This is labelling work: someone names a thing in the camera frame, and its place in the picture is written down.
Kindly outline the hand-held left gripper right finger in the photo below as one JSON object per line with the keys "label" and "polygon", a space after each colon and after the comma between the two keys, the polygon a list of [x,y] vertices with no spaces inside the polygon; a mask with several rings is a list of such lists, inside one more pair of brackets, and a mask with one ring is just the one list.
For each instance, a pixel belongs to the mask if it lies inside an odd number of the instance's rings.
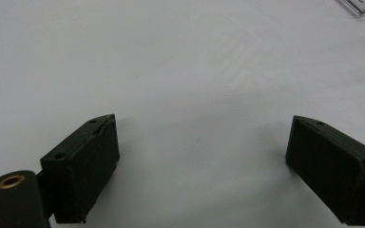
{"label": "hand-held left gripper right finger", "polygon": [[325,122],[295,116],[286,163],[340,222],[365,226],[365,145]]}

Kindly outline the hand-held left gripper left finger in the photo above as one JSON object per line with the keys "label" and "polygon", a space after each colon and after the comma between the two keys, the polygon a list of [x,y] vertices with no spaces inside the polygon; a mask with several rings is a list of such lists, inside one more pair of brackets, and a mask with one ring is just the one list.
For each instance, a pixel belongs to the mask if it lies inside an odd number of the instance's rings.
{"label": "hand-held left gripper left finger", "polygon": [[56,221],[84,222],[119,159],[113,114],[85,122],[50,150],[40,163],[51,183]]}

